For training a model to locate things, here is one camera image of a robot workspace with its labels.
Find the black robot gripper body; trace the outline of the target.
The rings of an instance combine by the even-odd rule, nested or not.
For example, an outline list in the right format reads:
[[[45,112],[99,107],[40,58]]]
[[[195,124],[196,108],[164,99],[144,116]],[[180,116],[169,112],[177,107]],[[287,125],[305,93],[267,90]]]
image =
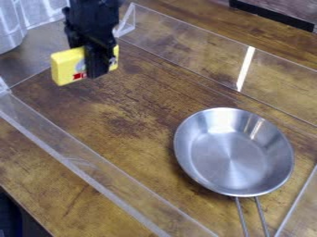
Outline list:
[[[72,48],[93,43],[103,47],[116,44],[112,30],[119,24],[121,0],[69,0],[61,9],[64,32]]]

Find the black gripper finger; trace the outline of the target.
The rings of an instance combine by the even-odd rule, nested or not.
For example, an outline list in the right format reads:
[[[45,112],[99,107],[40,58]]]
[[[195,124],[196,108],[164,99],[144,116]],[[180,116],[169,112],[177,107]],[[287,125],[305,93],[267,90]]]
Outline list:
[[[84,44],[84,61],[87,77],[96,79],[117,66],[117,44]]]

